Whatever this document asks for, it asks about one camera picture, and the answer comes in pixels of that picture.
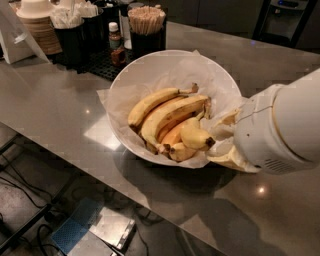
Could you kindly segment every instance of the ripe banana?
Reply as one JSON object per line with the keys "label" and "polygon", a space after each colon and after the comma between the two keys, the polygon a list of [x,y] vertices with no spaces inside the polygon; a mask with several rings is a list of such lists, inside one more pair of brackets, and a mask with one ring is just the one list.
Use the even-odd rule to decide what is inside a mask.
{"label": "ripe banana", "polygon": [[172,160],[182,162],[193,157],[195,153],[197,153],[196,149],[188,148],[179,142],[171,146],[169,156]]}
{"label": "ripe banana", "polygon": [[200,119],[189,118],[180,131],[182,142],[192,149],[201,151],[209,150],[215,143],[211,134],[200,128]]}
{"label": "ripe banana", "polygon": [[158,152],[165,151],[165,148],[157,140],[160,130],[170,123],[172,120],[177,120],[188,113],[199,111],[203,108],[205,101],[210,98],[205,95],[194,95],[173,104],[169,104],[159,111],[155,111],[150,115],[141,127],[141,136],[149,144],[157,149]]}
{"label": "ripe banana", "polygon": [[149,94],[148,96],[140,100],[130,111],[128,116],[129,126],[133,130],[136,130],[145,116],[159,104],[170,100],[180,94],[196,93],[198,92],[198,89],[198,85],[196,83],[193,83],[192,88],[188,90],[180,90],[178,88],[164,88]]}
{"label": "ripe banana", "polygon": [[182,116],[181,118],[175,119],[173,121],[171,121],[170,123],[168,123],[165,127],[163,127],[158,134],[157,140],[158,142],[161,142],[161,144],[170,144],[173,145],[177,142],[179,142],[179,140],[177,140],[176,142],[171,142],[172,137],[175,137],[175,133],[178,133],[178,127],[181,123],[183,123],[185,120],[187,120],[188,118],[192,117],[193,113],[187,113],[186,115]]}
{"label": "ripe banana", "polygon": [[188,97],[188,96],[176,96],[175,98],[170,99],[170,100],[167,100],[167,101],[161,103],[160,105],[158,105],[157,107],[155,107],[154,109],[152,109],[152,110],[146,115],[146,117],[144,118],[144,120],[141,122],[141,124],[140,124],[139,127],[137,128],[136,132],[137,132],[138,134],[140,134],[140,129],[141,129],[143,123],[145,122],[145,120],[146,120],[150,115],[152,115],[153,112],[155,112],[155,111],[163,108],[164,106],[167,106],[167,105],[169,105],[169,104],[172,104],[172,103],[174,103],[174,102],[177,102],[177,101],[179,101],[179,100],[182,100],[182,99],[184,99],[184,98],[186,98],[186,97]]}
{"label": "ripe banana", "polygon": [[[198,120],[200,120],[204,116],[204,111],[200,112],[196,117]],[[179,123],[175,127],[173,127],[161,140],[161,144],[169,144],[169,145],[174,145],[178,142],[181,142],[181,129],[184,125],[188,123],[188,119],[185,119],[183,122]]]}

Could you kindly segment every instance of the parchment paper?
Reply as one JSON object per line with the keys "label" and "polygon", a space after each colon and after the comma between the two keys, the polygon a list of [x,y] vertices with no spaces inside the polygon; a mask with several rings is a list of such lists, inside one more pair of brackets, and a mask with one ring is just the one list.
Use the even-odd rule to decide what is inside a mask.
{"label": "parchment paper", "polygon": [[[108,94],[106,109],[110,125],[116,137],[139,157],[163,165],[201,168],[209,162],[204,152],[198,152],[193,158],[180,163],[149,152],[143,140],[127,124],[130,110],[140,99],[155,90],[165,87],[186,89],[195,82],[200,88],[198,93],[212,99],[212,119],[201,120],[202,127],[209,131],[219,117],[241,104],[242,97],[231,76],[221,66],[201,56],[197,51],[183,56],[174,66],[170,65],[169,56],[167,61],[167,67],[163,67],[166,65],[165,59],[161,59],[161,67],[146,62],[141,74],[139,67],[137,70],[130,69],[130,65],[122,71],[126,72],[126,78],[120,74]],[[130,76],[129,73],[133,70],[135,72]]]}

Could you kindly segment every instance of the black container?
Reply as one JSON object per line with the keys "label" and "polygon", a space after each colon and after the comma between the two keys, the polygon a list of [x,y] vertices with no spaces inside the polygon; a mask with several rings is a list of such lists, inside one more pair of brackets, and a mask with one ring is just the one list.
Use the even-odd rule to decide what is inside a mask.
{"label": "black container", "polygon": [[75,28],[54,29],[68,68],[79,67],[89,61],[84,23]]}
{"label": "black container", "polygon": [[99,52],[106,48],[105,28],[103,24],[103,9],[98,8],[98,15],[94,17],[83,17],[86,44],[90,52]]}
{"label": "black container", "polygon": [[[120,27],[119,20],[119,5],[116,1],[113,0],[98,0],[95,1],[94,4],[100,8],[102,8],[102,21],[105,32],[105,39],[107,40],[109,34],[109,23],[116,22]],[[107,7],[107,4],[113,4],[113,7]]]}
{"label": "black container", "polygon": [[166,49],[166,29],[162,28],[159,32],[150,35],[139,35],[130,31],[132,53],[135,58],[143,55],[163,51]]}

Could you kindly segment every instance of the white bowl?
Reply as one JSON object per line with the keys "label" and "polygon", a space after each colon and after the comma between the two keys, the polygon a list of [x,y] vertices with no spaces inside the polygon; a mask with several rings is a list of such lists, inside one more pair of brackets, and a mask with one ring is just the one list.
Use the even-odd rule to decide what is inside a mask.
{"label": "white bowl", "polygon": [[[216,62],[188,51],[155,52],[130,63],[112,83],[106,109],[115,136],[132,153],[150,162],[186,168],[205,166],[209,161],[203,152],[181,163],[153,155],[127,124],[132,107],[148,93],[164,87],[188,88],[192,82],[199,85],[198,93],[212,98],[212,112],[217,117],[230,111],[234,100],[241,98],[234,79]],[[214,118],[205,120],[203,125],[209,129],[213,122]]]}

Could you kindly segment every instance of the banana stem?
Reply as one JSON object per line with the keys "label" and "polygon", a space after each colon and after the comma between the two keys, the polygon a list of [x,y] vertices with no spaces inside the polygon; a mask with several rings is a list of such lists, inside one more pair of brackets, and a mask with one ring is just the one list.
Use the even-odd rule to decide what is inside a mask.
{"label": "banana stem", "polygon": [[157,150],[160,154],[169,153],[170,151],[170,144],[158,144]]}
{"label": "banana stem", "polygon": [[206,144],[208,145],[209,148],[211,148],[216,142],[214,141],[213,138],[209,137],[206,139]]}
{"label": "banana stem", "polygon": [[204,117],[206,119],[211,118],[211,98],[209,97],[205,102],[204,102]]}
{"label": "banana stem", "polygon": [[202,111],[196,116],[196,119],[197,119],[198,121],[200,121],[201,118],[204,117],[204,114],[205,114],[205,110],[202,110]]}
{"label": "banana stem", "polygon": [[192,83],[191,89],[187,89],[187,90],[180,90],[179,89],[179,94],[197,93],[198,90],[199,90],[199,86],[197,85],[197,83]]}

